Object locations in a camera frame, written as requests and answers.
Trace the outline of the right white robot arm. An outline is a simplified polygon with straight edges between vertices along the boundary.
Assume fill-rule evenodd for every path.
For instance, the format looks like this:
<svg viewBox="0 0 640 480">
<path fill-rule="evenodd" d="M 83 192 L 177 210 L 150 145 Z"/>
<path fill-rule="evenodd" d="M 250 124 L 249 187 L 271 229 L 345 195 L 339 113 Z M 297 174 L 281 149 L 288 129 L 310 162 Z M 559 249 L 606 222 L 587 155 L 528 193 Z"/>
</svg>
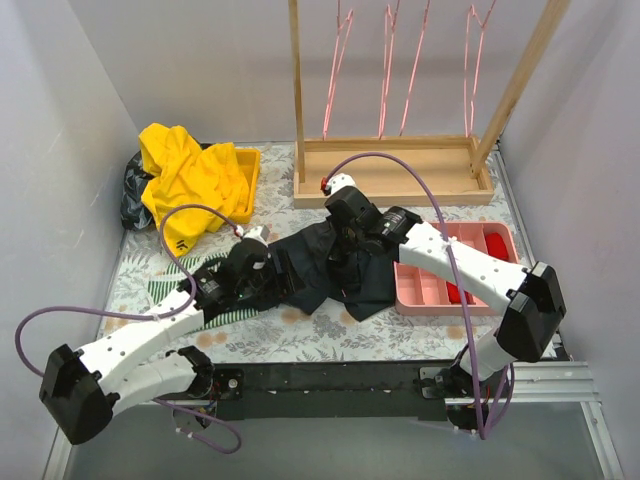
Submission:
<svg viewBox="0 0 640 480">
<path fill-rule="evenodd" d="M 381 212 L 350 178 L 324 189 L 329 221 L 344 250 L 391 254 L 482 300 L 501 315 L 499 326 L 468 344 L 441 376 L 447 388 L 475 397 L 489 378 L 515 361 L 538 362 L 566 306 L 556 271 L 538 262 L 527 268 L 494 258 L 440 230 L 404 208 Z"/>
</svg>

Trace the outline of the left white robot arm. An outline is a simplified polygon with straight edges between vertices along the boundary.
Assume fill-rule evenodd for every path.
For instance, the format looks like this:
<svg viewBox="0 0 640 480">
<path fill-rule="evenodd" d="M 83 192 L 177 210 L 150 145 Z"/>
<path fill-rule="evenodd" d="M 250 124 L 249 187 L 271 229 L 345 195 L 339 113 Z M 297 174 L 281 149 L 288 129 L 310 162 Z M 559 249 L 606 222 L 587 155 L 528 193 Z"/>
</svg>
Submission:
<svg viewBox="0 0 640 480">
<path fill-rule="evenodd" d="M 130 323 L 77 350 L 62 345 L 48 358 L 39 397 L 66 438 L 83 444 L 123 411 L 168 394 L 205 398 L 215 367 L 194 346 L 151 361 L 152 354 L 221 314 L 267 310 L 295 288 L 288 253 L 243 238 L 223 258 L 202 264 L 158 305 L 148 321 Z"/>
</svg>

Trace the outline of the dark navy shorts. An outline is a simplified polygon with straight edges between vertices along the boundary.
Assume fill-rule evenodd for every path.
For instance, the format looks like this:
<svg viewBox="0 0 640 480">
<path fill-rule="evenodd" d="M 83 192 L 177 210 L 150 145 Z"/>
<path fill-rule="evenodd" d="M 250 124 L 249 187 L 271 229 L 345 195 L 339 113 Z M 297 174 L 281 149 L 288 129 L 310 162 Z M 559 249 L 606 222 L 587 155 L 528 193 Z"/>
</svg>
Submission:
<svg viewBox="0 0 640 480">
<path fill-rule="evenodd" d="M 397 249 L 383 255 L 364 250 L 340 255 L 336 231 L 328 221 L 281 238 L 269 249 L 288 253 L 305 287 L 284 296 L 270 290 L 258 299 L 245 301 L 245 307 L 265 311 L 286 304 L 310 315 L 331 298 L 343 303 L 354 319 L 363 321 L 395 304 Z"/>
</svg>

